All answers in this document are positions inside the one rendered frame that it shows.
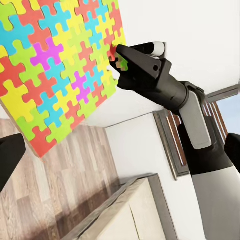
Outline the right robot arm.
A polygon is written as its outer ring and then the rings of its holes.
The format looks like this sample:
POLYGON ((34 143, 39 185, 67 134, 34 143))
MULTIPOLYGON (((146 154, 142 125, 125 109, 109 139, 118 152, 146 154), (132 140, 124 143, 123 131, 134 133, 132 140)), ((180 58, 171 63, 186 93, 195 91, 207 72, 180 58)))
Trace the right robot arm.
POLYGON ((139 95, 181 118, 177 127, 194 185, 205 240, 240 240, 240 179, 224 151, 225 143, 213 116, 204 114, 204 89, 169 74, 168 43, 153 41, 134 46, 118 44, 128 61, 117 87, 139 95))

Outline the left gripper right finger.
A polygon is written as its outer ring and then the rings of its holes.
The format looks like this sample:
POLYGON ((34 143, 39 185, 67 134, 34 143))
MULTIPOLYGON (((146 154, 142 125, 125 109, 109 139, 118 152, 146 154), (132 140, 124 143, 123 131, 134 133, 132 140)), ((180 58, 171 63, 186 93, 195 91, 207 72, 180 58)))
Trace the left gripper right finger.
POLYGON ((224 151, 228 155, 233 167, 240 173, 240 135, 229 133, 225 140, 224 151))

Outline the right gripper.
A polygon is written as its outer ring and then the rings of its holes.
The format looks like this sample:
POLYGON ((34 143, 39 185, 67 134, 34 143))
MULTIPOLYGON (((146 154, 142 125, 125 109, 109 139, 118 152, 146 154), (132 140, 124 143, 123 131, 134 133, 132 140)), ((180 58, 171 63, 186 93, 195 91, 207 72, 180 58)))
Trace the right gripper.
POLYGON ((172 63, 167 58, 153 58, 120 43, 116 51, 128 61, 127 71, 117 67, 118 57, 110 61, 110 65, 120 73, 117 87, 133 90, 161 106, 176 95, 178 80, 169 74, 172 63))

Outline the jigsaw puzzle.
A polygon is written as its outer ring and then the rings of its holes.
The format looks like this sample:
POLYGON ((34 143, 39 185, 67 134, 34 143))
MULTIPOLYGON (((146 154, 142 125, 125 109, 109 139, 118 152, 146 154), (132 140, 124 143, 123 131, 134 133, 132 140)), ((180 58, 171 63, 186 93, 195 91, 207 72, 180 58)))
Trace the jigsaw puzzle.
POLYGON ((118 0, 0 0, 0 105, 42 158, 116 92, 128 71, 118 0))

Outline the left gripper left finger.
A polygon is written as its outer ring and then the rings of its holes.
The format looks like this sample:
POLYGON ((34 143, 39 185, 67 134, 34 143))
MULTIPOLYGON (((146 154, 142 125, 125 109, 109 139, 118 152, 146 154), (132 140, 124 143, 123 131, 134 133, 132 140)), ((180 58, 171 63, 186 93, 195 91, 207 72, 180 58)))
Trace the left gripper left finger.
POLYGON ((25 152, 26 144, 21 133, 0 138, 0 193, 25 152))

